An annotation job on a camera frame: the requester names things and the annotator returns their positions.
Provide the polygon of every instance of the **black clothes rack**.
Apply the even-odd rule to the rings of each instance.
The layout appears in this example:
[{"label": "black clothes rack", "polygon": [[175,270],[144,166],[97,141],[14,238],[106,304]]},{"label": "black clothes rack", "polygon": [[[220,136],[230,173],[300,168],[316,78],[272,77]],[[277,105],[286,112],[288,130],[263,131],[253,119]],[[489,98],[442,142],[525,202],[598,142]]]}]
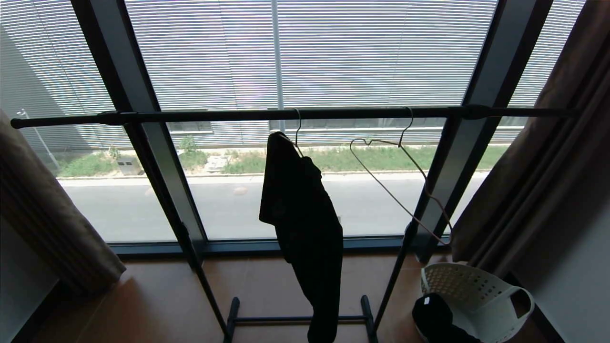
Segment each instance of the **black clothes rack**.
[{"label": "black clothes rack", "polygon": [[[141,123],[163,123],[182,121],[246,121],[246,120],[307,120],[307,119],[354,119],[354,118],[458,118],[465,120],[482,119],[488,117],[572,117],[576,110],[568,109],[507,109],[490,108],[486,106],[456,106],[456,107],[382,107],[382,108],[340,108],[340,109],[284,109],[284,110],[231,110],[231,111],[193,111],[193,112],[128,112],[108,111],[97,115],[64,116],[52,118],[13,119],[11,125],[16,128],[33,126],[57,126],[78,124],[105,124],[105,125],[140,125]],[[210,302],[212,311],[224,334],[224,343],[231,343],[236,325],[279,325],[280,323],[308,323],[311,317],[239,317],[239,299],[233,298],[229,316],[225,321],[218,303],[207,281],[199,255],[195,251],[188,236],[187,228],[181,223],[179,229],[174,229],[176,238],[181,243],[185,255],[194,262],[193,270],[199,278],[206,297]],[[377,343],[377,329],[381,323],[384,311],[390,300],[398,274],[402,268],[407,249],[417,234],[417,225],[411,221],[407,225],[403,241],[392,270],[390,280],[386,287],[379,312],[373,317],[368,297],[361,298],[362,314],[357,316],[339,316],[339,323],[362,322],[367,328],[369,343]]]}]

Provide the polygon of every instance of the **curtain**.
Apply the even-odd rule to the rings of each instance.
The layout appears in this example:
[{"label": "curtain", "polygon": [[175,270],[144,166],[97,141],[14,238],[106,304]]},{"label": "curtain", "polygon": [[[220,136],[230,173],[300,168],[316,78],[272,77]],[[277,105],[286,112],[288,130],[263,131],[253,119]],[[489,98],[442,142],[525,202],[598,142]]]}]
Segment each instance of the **curtain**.
[{"label": "curtain", "polygon": [[539,108],[578,109],[579,115],[528,120],[457,221],[454,261],[504,276],[591,158],[607,158],[601,143],[610,132],[608,18],[610,1],[585,3],[536,102]]},{"label": "curtain", "polygon": [[0,113],[2,217],[76,294],[118,281],[125,266]]}]

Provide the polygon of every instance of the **plastic basket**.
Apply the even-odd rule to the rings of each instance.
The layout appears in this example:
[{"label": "plastic basket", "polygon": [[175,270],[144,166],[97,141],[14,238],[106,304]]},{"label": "plastic basket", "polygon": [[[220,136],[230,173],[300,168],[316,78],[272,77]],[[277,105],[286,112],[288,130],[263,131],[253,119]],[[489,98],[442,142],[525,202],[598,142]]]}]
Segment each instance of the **plastic basket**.
[{"label": "plastic basket", "polygon": [[[524,291],[529,311],[517,317],[511,295]],[[483,270],[437,263],[422,269],[422,292],[440,294],[453,312],[453,323],[485,343],[506,342],[534,311],[532,295]]]}]

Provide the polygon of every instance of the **gray asphalt road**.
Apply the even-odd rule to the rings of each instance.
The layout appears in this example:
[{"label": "gray asphalt road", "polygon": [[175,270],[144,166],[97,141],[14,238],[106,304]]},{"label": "gray asphalt road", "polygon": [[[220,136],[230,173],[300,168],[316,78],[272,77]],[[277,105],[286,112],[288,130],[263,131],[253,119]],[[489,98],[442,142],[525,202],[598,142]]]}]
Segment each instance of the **gray asphalt road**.
[{"label": "gray asphalt road", "polygon": [[[470,199],[482,181],[473,179],[464,197]],[[385,181],[384,184],[408,209],[415,209],[422,181]],[[402,234],[409,221],[408,214],[374,180],[328,181],[325,187],[340,216],[345,236]],[[107,242],[176,239],[150,186],[65,189]],[[194,184],[191,190],[210,239],[275,236],[271,225],[258,220],[262,183]],[[466,203],[460,203],[457,214]]]}]

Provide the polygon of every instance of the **street light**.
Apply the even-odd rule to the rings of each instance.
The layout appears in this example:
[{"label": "street light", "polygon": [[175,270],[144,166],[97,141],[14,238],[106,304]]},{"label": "street light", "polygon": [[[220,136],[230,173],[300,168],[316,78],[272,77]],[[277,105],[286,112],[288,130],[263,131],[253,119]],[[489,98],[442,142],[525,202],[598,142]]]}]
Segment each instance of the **street light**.
[{"label": "street light", "polygon": [[[17,111],[17,115],[19,115],[20,117],[26,117],[26,119],[30,119],[30,116],[27,115],[27,111],[23,108]],[[46,150],[46,153],[49,155],[49,157],[53,161],[53,164],[55,165],[57,170],[60,170],[59,163],[57,163],[57,160],[55,159],[55,156],[53,156],[53,154],[51,153],[51,150],[49,150],[49,147],[46,146],[45,141],[42,140],[42,136],[40,135],[40,133],[38,133],[38,129],[36,127],[33,127],[32,129],[34,129],[34,132],[36,132],[38,139],[40,139],[40,143],[42,143],[43,147]]]}]

